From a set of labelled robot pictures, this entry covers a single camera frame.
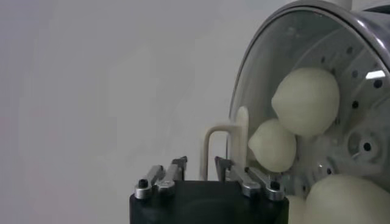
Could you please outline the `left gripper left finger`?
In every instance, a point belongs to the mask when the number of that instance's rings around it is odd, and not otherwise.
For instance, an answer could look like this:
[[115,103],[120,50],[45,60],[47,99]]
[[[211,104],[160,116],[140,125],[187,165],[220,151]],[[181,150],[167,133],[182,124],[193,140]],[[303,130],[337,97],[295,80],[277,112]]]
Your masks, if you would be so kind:
[[163,195],[172,195],[175,192],[176,181],[185,179],[187,157],[173,159],[167,169],[161,165],[152,166],[148,173],[138,180],[134,197],[138,200],[151,198],[154,191]]

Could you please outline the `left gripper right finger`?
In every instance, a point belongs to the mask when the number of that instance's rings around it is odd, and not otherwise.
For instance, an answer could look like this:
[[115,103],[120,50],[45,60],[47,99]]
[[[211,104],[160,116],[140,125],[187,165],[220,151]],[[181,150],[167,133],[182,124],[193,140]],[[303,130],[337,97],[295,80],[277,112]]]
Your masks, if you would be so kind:
[[214,158],[219,181],[236,181],[244,196],[254,198],[263,195],[270,201],[282,201],[285,188],[275,178],[254,167],[241,167],[230,159]]

